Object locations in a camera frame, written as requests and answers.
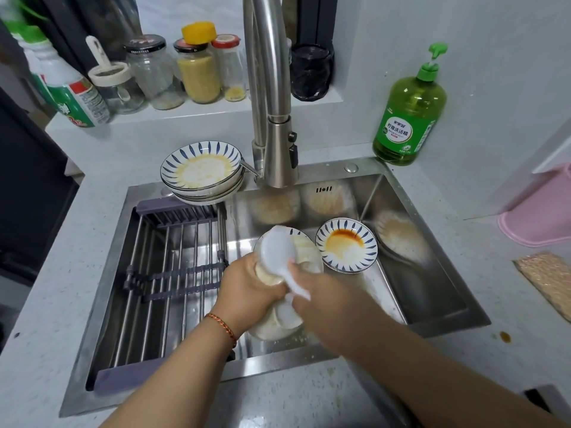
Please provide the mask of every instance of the hand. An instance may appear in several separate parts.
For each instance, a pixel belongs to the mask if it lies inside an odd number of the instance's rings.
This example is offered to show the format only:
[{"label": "hand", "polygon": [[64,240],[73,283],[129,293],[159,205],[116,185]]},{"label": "hand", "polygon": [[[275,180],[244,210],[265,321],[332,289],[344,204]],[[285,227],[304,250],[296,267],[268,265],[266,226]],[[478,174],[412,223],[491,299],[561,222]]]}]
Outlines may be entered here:
[{"label": "hand", "polygon": [[308,273],[289,264],[296,282],[310,293],[311,300],[296,295],[293,307],[306,329],[334,353],[358,362],[379,328],[393,320],[367,294],[354,285],[325,273]]},{"label": "hand", "polygon": [[267,286],[256,276],[253,253],[233,261],[222,275],[218,298],[211,312],[220,317],[236,338],[259,322],[272,303],[288,292],[282,283]]}]

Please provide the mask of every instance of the pink container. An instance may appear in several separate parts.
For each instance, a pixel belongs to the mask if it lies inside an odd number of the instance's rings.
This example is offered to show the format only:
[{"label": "pink container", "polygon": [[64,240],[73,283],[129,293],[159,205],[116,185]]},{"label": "pink container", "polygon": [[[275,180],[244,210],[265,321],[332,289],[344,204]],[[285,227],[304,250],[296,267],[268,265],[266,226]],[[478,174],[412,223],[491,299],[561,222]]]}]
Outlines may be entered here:
[{"label": "pink container", "polygon": [[503,233],[525,246],[571,240],[571,164],[498,218]]}]

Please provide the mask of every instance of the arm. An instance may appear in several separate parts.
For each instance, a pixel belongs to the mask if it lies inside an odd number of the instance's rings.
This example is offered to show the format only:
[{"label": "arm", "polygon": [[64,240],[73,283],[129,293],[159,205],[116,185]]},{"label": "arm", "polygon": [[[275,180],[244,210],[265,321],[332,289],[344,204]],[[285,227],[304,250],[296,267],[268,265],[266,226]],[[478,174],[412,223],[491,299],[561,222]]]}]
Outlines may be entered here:
[{"label": "arm", "polygon": [[311,301],[294,298],[305,327],[361,365],[427,428],[567,426],[524,398],[446,358],[396,323],[366,292],[325,274],[290,266]]},{"label": "arm", "polygon": [[[285,285],[267,287],[254,273],[253,254],[226,269],[211,312],[238,339],[281,299]],[[161,367],[101,425],[102,428],[194,428],[206,421],[233,341],[212,318],[204,318]]]}]

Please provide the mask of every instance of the stainless steel sink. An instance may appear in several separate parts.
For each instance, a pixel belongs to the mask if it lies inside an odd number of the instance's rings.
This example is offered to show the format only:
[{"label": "stainless steel sink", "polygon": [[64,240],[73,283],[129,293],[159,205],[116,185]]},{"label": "stainless steel sink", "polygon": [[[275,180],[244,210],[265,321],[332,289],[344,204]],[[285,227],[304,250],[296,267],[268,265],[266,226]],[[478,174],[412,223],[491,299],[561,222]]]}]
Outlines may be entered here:
[{"label": "stainless steel sink", "polygon": [[[315,240],[319,226],[333,217],[358,218],[374,228],[383,210],[407,214],[431,249],[423,267],[381,249],[363,273],[348,277],[326,267],[327,273],[366,289],[396,321],[423,337],[490,323],[383,164],[363,158],[301,166],[299,183],[287,189],[261,189],[247,177],[231,200],[203,209],[175,205],[157,212],[158,203],[147,200],[167,193],[160,183],[129,188],[62,417],[124,401],[211,309],[227,261],[251,252],[276,224]],[[333,357],[303,329],[279,341],[246,333],[229,355],[222,380]]]}]

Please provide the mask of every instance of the green dish soap bottle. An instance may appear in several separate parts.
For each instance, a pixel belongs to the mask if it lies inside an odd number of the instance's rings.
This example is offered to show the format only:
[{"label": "green dish soap bottle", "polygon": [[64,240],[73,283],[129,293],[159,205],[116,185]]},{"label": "green dish soap bottle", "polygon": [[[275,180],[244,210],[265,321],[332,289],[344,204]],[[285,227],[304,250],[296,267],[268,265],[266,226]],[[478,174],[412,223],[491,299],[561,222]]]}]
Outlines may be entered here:
[{"label": "green dish soap bottle", "polygon": [[444,88],[434,82],[439,66],[434,62],[448,45],[437,42],[428,49],[430,62],[416,76],[401,78],[390,89],[381,125],[373,140],[378,158],[394,165],[408,165],[418,156],[432,127],[446,105]]}]

